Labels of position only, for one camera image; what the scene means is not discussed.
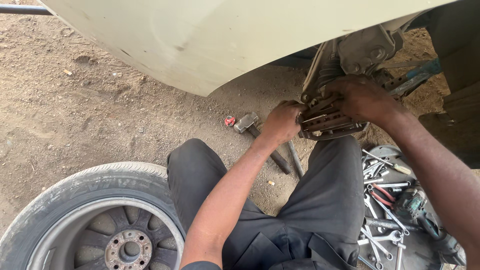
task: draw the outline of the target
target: red-handled pliers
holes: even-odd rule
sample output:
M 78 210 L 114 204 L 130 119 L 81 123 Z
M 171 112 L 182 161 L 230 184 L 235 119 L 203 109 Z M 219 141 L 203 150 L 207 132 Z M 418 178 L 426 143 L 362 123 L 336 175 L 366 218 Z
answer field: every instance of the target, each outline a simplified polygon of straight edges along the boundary
M 382 192 L 383 194 L 385 194 L 385 196 L 387 196 L 387 198 L 389 200 L 391 200 L 392 202 L 395 202 L 395 198 L 390 195 L 390 193 L 388 193 L 386 190 L 384 190 L 383 188 L 379 187 L 377 184 L 373 183 L 372 186 L 378 190 L 380 190 L 380 192 Z M 393 209 L 393 203 L 391 202 L 388 202 L 386 200 L 384 200 L 382 197 L 380 197 L 378 194 L 376 194 L 373 189 L 370 189 L 369 190 L 369 193 L 375 197 L 377 200 L 379 200 L 381 203 L 385 204 L 385 205 L 388 205 L 391 209 Z

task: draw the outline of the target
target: hammer head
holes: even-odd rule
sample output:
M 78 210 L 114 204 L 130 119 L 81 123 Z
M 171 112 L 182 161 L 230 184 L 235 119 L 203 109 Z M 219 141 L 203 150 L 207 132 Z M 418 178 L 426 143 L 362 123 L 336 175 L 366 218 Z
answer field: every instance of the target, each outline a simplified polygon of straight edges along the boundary
M 247 130 L 247 128 L 249 128 L 251 125 L 253 125 L 253 123 L 255 123 L 255 121 L 257 120 L 258 120 L 257 114 L 252 111 L 251 113 L 245 115 L 242 119 L 240 119 L 240 121 L 238 121 L 233 126 L 233 129 L 238 133 L 242 133 L 245 130 Z

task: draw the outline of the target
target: screwdriver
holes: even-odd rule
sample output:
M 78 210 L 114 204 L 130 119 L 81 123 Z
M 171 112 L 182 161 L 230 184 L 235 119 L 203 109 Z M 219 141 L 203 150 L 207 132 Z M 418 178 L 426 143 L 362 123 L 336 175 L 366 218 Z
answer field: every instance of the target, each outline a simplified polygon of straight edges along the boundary
M 362 152 L 365 153 L 365 154 L 367 154 L 367 155 L 369 155 L 369 156 L 371 156 L 372 158 L 374 158 L 374 159 L 376 159 L 376 160 L 378 160 L 378 161 L 380 161 L 380 162 L 383 162 L 383 163 L 389 165 L 390 167 L 394 168 L 395 170 L 397 170 L 397 171 L 399 171 L 399 172 L 401 172 L 401 173 L 404 173 L 404 174 L 411 174 L 411 173 L 412 173 L 412 171 L 410 171 L 408 168 L 405 168 L 405 167 L 400 166 L 400 165 L 398 165 L 398 164 L 393 164 L 393 163 L 387 162 L 387 161 L 385 161 L 385 160 L 383 160 L 383 159 L 380 159 L 380 158 L 378 158 L 378 157 L 370 154 L 370 153 L 367 152 L 367 150 L 365 150 L 365 149 L 362 149 Z

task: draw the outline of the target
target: dirt ground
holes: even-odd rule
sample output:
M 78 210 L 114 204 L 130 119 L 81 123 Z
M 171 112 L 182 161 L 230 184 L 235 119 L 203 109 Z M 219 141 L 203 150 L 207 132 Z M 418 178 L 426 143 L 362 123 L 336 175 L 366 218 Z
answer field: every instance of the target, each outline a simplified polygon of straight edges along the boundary
M 425 30 L 413 30 L 406 39 L 392 61 L 436 57 Z M 226 127 L 225 116 L 255 111 L 261 126 L 277 103 L 300 99 L 307 72 L 263 66 L 204 98 L 143 75 L 55 17 L 11 14 L 0 14 L 0 66 L 0 235 L 42 190 L 99 164 L 130 160 L 166 166 L 171 150 L 196 137 L 231 167 L 252 138 Z M 417 116 L 441 111 L 448 94 L 444 76 L 437 75 L 404 105 Z M 364 147 L 394 144 L 375 126 L 356 137 Z M 314 143 L 293 142 L 306 170 Z M 287 146 L 278 150 L 292 161 Z M 275 215 L 297 181 L 269 160 L 250 198 Z

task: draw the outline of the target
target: person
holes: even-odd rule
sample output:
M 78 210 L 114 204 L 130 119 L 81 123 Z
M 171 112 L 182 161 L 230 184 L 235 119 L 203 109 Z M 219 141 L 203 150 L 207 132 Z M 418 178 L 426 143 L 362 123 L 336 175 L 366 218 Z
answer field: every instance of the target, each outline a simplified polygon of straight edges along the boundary
M 445 228 L 465 249 L 468 268 L 480 269 L 480 181 L 473 172 L 365 77 L 337 79 L 326 92 L 342 97 L 334 106 L 344 114 L 370 121 L 394 139 Z M 169 155 L 168 184 L 187 232 L 181 269 L 355 269 L 365 206 L 361 151 L 354 137 L 316 143 L 308 171 L 276 217 L 247 198 L 268 156 L 300 130 L 296 119 L 304 109 L 282 101 L 228 171 L 198 139 Z

